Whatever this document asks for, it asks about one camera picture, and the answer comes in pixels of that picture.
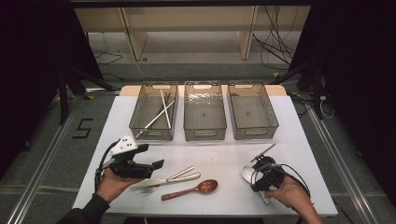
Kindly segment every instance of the translucent plastic bin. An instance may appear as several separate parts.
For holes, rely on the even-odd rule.
[[[176,122],[177,100],[176,82],[145,82],[140,89],[129,124],[134,139],[172,141]],[[169,105],[166,110],[169,124],[163,110],[163,102],[166,106]]]
[[[235,140],[274,137],[279,124],[261,81],[231,81],[228,103]]]
[[[219,82],[185,82],[184,132],[186,140],[224,140],[226,129],[227,122]]]

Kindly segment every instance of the hand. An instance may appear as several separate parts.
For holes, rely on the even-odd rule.
[[[98,190],[96,193],[101,196],[107,203],[111,203],[118,198],[129,186],[142,181],[142,178],[123,178],[114,175],[113,172],[106,168],[102,174]]]
[[[295,180],[285,176],[279,189],[265,191],[266,198],[276,198],[287,207],[296,211],[305,223],[322,223],[311,200]]]

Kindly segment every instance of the wooden spoon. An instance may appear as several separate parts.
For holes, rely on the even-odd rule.
[[[213,190],[215,190],[218,187],[218,181],[214,180],[214,179],[208,179],[205,180],[203,182],[201,182],[201,184],[199,184],[197,187],[193,188],[193,189],[185,189],[179,192],[175,192],[175,193],[170,193],[170,194],[164,194],[161,199],[163,201],[168,200],[168,199],[173,199],[176,198],[178,196],[181,196],[183,194],[186,193],[190,193],[190,192],[194,192],[194,191],[198,191],[204,194],[210,193]]]

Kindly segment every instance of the gray floor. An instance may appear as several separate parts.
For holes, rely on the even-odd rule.
[[[265,38],[267,33],[257,33],[257,36]],[[298,38],[298,32],[290,33],[286,39],[287,44],[295,48]],[[235,34],[232,32],[149,34],[142,60],[137,64],[132,60],[123,34],[90,34],[90,41],[92,50],[97,56],[103,52],[122,56],[113,63],[100,65],[104,74],[124,78],[120,80],[112,75],[105,75],[105,81],[115,87],[139,84],[144,80],[159,80],[159,78],[179,81],[218,79],[223,82],[232,79],[260,78],[271,81],[274,79],[274,72],[284,74],[285,71],[268,68],[262,64],[262,60],[277,68],[287,68],[286,64],[280,63],[277,58],[266,52],[261,57],[261,47],[256,42],[252,43],[249,59],[242,60]],[[117,58],[119,56],[102,55],[97,61],[108,63]],[[284,83],[285,89],[297,91],[295,88],[297,80],[298,76],[288,80]],[[84,84],[87,88],[95,88],[90,82]],[[116,92],[90,91],[87,95],[91,98],[73,99],[70,94],[69,103],[75,105],[76,110],[65,128],[64,139],[53,160],[49,161],[45,178],[32,203],[27,205],[27,213],[22,223],[54,223],[70,209],[76,199],[78,188],[91,162]],[[295,108],[296,113],[299,114],[305,111],[305,107],[299,103],[295,103]],[[330,105],[325,105],[324,109],[332,111]],[[309,109],[300,120],[327,187],[334,201],[345,210],[354,223],[367,223],[337,171],[329,149],[326,148],[315,125],[314,117],[314,113]],[[86,133],[78,130],[82,119],[91,119],[84,121],[81,126],[91,128],[91,131],[87,138],[76,138]],[[60,103],[58,99],[54,99],[30,139],[30,149],[20,153],[0,181],[0,223],[7,223],[49,146],[52,146],[52,138],[62,128],[58,125],[59,120]],[[335,115],[332,119],[324,119],[322,122],[342,158],[347,161],[346,168],[352,173],[377,222],[396,223],[395,208],[375,181],[364,160],[356,155],[355,145],[349,138],[342,121]],[[125,217],[105,215],[102,223],[122,223],[124,219]],[[296,217],[265,217],[263,222],[295,223]],[[337,217],[325,218],[324,223],[349,222],[340,212]]]

